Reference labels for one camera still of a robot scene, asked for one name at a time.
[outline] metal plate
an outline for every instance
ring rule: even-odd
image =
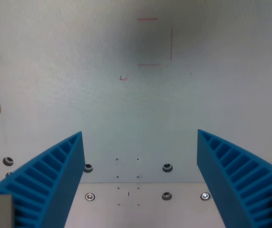
[[[81,182],[201,182],[197,129],[272,163],[272,1],[0,0],[0,100],[0,180],[77,131]]]
[[[173,197],[164,201],[167,191]],[[65,228],[225,228],[213,199],[200,199],[205,191],[201,183],[80,184]]]

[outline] blue 3d-printed part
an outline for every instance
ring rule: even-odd
[[[272,165],[198,130],[197,165],[227,228],[272,228]]]
[[[15,227],[63,228],[85,166],[82,133],[61,141],[0,182]]]

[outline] red marker line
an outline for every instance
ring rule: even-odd
[[[158,18],[137,18],[137,20],[158,20]]]
[[[138,64],[139,67],[161,66],[161,64]]]
[[[171,28],[171,60],[172,60],[172,46],[173,46],[173,28]]]

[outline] red mark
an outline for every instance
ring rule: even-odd
[[[158,20],[158,18],[137,18],[137,20]]]
[[[122,79],[122,78],[121,78],[121,75],[120,75],[120,79],[119,79],[119,80],[125,81],[125,80],[127,80],[127,77],[125,77],[125,79]]]
[[[161,66],[161,64],[138,64],[139,67]]]
[[[171,60],[172,60],[173,28],[171,28]]]

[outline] white backdrop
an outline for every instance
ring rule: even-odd
[[[272,1],[0,0],[0,102],[0,180],[77,131],[81,182],[202,182],[197,129],[272,163]]]

